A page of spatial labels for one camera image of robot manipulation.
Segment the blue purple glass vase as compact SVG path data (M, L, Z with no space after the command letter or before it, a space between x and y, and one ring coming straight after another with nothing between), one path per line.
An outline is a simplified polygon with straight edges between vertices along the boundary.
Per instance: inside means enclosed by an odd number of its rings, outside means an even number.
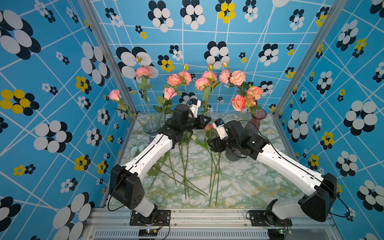
M161 124L157 121L150 121L144 125L143 130L149 136L149 143L155 139L161 127Z

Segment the single pink rose stem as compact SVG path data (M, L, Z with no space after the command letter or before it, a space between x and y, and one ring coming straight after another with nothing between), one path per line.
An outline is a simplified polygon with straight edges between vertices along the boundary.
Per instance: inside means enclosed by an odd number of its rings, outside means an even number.
M236 95L232 99L233 109L237 112L250 111L251 108L254 107L255 105L256 105L256 101L254 100L254 98L248 95L246 95L245 97L241 95Z

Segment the pink peony flower stem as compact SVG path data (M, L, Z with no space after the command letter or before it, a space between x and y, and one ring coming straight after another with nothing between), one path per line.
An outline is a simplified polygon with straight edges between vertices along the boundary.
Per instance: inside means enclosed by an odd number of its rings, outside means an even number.
M237 93L243 97L247 95L250 88L246 81L246 74L243 71L230 71L229 62L222 62L223 70L219 75L219 81L230 88L236 88Z

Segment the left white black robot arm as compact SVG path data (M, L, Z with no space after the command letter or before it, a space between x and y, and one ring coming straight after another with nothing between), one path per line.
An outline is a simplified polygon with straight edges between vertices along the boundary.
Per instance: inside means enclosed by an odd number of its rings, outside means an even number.
M160 157L182 140L185 132L203 130L211 121L210 117L198 114L201 104L200 100L193 100L189 106L177 105L172 118L138 156L123 166L112 168L109 195L140 214L148 224L155 221L158 207L145 197L142 180Z

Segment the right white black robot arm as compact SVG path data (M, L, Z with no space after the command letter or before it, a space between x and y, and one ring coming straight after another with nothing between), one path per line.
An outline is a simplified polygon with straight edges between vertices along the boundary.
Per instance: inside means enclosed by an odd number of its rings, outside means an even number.
M285 200L273 200L265 210L269 225L292 217L307 216L325 222L337 198L337 178L332 174L322 175L277 150L261 134L249 135L238 121L224 123L217 119L213 124L218 136L211 139L210 148L221 153L238 151L241 155L259 161L295 184L301 194Z

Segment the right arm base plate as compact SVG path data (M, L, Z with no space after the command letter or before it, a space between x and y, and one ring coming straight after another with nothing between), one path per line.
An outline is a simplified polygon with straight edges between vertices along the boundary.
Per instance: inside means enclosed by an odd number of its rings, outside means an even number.
M250 210L246 213L246 218L251 221L253 227L291 227L290 218L281 220L273 213L266 213L264 210Z

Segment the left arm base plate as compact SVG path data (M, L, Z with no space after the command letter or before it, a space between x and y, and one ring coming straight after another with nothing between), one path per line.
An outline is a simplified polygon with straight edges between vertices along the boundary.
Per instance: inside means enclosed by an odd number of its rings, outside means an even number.
M130 226L169 226L171 213L171 210L155 210L148 217L145 217L136 211L132 211Z

